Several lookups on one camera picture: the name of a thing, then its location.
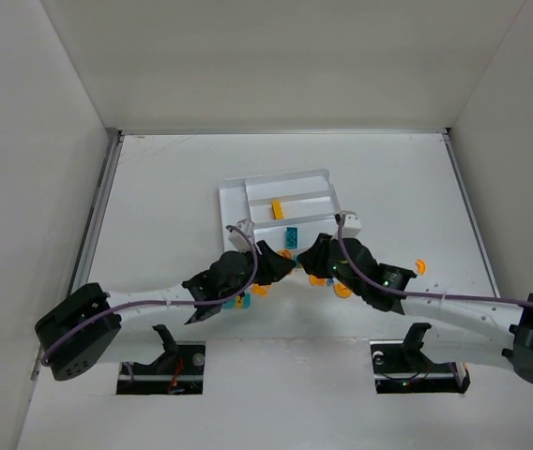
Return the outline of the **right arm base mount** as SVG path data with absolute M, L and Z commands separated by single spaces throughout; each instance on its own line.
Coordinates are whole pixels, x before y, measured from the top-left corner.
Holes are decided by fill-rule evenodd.
M 434 363 L 423 352 L 429 323 L 411 325 L 403 340 L 371 340 L 377 394 L 463 395 L 471 384 L 468 369 L 457 362 Z

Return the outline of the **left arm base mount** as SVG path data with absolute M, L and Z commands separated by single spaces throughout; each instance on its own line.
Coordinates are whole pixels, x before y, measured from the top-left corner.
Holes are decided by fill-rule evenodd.
M 206 344 L 177 342 L 164 324 L 154 325 L 153 330 L 161 339 L 162 353 L 148 364 L 122 363 L 116 393 L 121 396 L 202 395 Z

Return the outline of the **teal long duplo brick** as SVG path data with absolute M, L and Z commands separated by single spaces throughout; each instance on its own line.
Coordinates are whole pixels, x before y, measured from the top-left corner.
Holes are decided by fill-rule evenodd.
M 284 245 L 286 249 L 298 249 L 298 228 L 287 227 L 284 234 Z

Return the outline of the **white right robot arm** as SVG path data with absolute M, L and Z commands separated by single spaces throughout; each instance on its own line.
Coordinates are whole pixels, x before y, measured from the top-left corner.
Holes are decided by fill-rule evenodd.
M 305 272 L 334 278 L 370 307 L 419 322 L 404 342 L 432 362 L 470 362 L 513 371 L 533 384 L 533 293 L 526 300 L 407 292 L 409 269 L 378 262 L 356 238 L 321 233 L 297 256 Z

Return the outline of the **yellow long duplo brick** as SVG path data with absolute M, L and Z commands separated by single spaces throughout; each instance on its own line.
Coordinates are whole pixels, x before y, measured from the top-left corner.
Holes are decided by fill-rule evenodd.
M 273 200 L 271 202 L 272 214 L 276 220 L 284 220 L 284 212 L 282 209 L 282 202 L 279 200 Z

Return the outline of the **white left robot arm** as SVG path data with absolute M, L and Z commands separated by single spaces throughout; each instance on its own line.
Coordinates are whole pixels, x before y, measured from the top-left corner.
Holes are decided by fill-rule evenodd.
M 57 381 L 71 380 L 100 361 L 121 329 L 145 326 L 159 334 L 167 353 L 174 343 L 165 325 L 169 312 L 188 308 L 188 324 L 203 322 L 252 286 L 279 282 L 295 267 L 293 259 L 260 241 L 251 250 L 222 253 L 208 269 L 171 288 L 107 292 L 97 282 L 85 284 L 36 323 L 40 363 Z

